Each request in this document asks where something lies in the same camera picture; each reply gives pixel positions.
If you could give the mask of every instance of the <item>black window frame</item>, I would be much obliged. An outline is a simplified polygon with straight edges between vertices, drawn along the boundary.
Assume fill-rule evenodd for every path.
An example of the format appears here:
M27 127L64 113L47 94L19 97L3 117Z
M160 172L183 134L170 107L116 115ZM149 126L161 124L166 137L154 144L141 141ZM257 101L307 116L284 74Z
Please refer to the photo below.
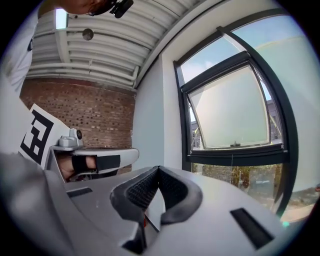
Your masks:
M216 28L216 32L198 43L178 61L174 61L173 65L180 109L182 168L190 172L192 163L218 166L264 166L282 164L280 184L274 199L274 205L277 205L275 212L281 216L290 200L298 169L299 145L296 120L289 98L275 72L253 47L232 33L233 30L247 24L279 15L289 16L285 10L276 8L254 13L225 27L219 26ZM242 51L221 61L187 83L184 83L181 65L206 46L220 39L224 34L239 43L246 51ZM258 71L271 94L281 126L282 144L226 150L191 150L190 134L192 130L190 127L188 93L208 84L210 81L218 79L219 77L215 75L223 72L226 73L226 70L230 67L245 61L251 63Z

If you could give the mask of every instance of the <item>frosted glass pane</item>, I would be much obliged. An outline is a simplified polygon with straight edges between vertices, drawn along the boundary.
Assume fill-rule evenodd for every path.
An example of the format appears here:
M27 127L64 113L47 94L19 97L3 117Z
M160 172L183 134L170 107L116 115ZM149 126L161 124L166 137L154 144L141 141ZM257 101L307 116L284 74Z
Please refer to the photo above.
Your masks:
M205 149L269 143L263 94L250 66L189 94Z
M219 38L181 65L184 82L189 82L197 75L239 52L240 50L224 37Z

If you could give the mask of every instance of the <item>person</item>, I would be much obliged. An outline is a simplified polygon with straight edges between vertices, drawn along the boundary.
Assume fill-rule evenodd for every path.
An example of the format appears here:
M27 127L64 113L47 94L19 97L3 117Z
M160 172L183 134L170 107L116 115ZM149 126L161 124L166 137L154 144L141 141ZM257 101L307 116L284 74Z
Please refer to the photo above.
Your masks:
M113 0L46 0L42 2L21 25L2 58L0 75L1 80L5 82L1 86L10 86L17 96L20 95L32 62L32 42L38 18L43 14L62 8L70 14L89 14L95 16L107 12L113 4ZM93 156L86 156L85 162L88 169L96 168L96 160ZM70 155L61 155L58 158L58 165L66 180L74 174L72 157Z

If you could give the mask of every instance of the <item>ceiling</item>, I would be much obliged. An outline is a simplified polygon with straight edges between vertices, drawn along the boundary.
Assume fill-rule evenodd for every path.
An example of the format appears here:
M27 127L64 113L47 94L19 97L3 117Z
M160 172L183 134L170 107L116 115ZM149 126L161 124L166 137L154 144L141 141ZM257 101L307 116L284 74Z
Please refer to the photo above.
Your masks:
M55 12L39 19L27 79L72 78L133 90L139 71L163 36L199 0L134 0L125 15L69 15L55 29ZM83 39L84 29L94 37Z

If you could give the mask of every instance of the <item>red brick wall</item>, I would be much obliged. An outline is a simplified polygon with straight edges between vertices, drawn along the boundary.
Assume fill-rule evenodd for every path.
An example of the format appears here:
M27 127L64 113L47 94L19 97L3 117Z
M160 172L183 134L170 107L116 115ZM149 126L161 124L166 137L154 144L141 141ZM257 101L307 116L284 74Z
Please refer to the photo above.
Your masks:
M39 107L70 128L82 131L92 148L130 148L136 94L113 86L76 79L28 79L20 98Z

